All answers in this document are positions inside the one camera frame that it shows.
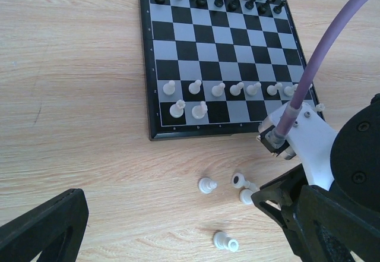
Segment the white chess piece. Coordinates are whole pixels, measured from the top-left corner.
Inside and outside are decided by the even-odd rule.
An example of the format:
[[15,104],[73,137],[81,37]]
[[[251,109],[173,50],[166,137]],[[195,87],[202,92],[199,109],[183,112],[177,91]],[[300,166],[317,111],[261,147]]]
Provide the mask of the white chess piece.
[[199,105],[192,108],[192,116],[195,119],[202,119],[208,111],[208,107],[205,101],[201,101]]
[[277,92],[282,88],[282,86],[283,85],[281,83],[276,83],[275,85],[269,85],[266,89],[267,94],[269,96],[275,96]]
[[259,188],[253,183],[245,179],[245,177],[241,173],[235,173],[232,176],[231,184],[236,189],[249,189],[252,192],[257,192]]
[[292,97],[294,95],[295,91],[297,90],[297,87],[298,87],[298,84],[294,84],[292,86],[285,86],[283,93],[287,97]]
[[239,249],[239,243],[237,240],[229,237],[227,233],[219,231],[213,236],[213,244],[220,250],[229,250],[236,252]]
[[179,99],[175,104],[173,104],[170,109],[169,113],[173,118],[180,118],[184,113],[184,108],[186,106],[186,103],[184,100]]
[[252,195],[253,195],[253,191],[250,190],[250,189],[243,189],[240,193],[239,193],[239,199],[240,201],[244,204],[244,205],[251,205],[253,204],[253,201],[252,201]]
[[218,186],[217,182],[208,177],[201,178],[200,181],[198,182],[198,189],[203,194],[211,193],[214,189],[217,188],[217,186]]
[[201,80],[195,80],[193,83],[191,83],[188,87],[190,94],[198,94],[201,90],[201,85]]
[[316,112],[322,112],[325,109],[325,105],[323,103],[317,104],[315,106],[315,111]]

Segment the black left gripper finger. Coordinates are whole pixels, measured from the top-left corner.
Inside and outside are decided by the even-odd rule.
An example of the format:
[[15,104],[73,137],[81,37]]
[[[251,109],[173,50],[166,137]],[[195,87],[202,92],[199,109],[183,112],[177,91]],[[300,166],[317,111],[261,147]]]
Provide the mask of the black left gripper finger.
[[1,226],[1,261],[75,261],[89,210],[72,188]]

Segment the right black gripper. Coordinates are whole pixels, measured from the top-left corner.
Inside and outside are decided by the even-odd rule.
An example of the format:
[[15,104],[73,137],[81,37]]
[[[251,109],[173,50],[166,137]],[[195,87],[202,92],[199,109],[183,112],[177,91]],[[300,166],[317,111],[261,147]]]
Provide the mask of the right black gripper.
[[295,220],[303,261],[351,261],[351,252],[379,261],[379,94],[338,132],[330,165],[329,192],[307,185],[297,165],[251,199],[284,232]]

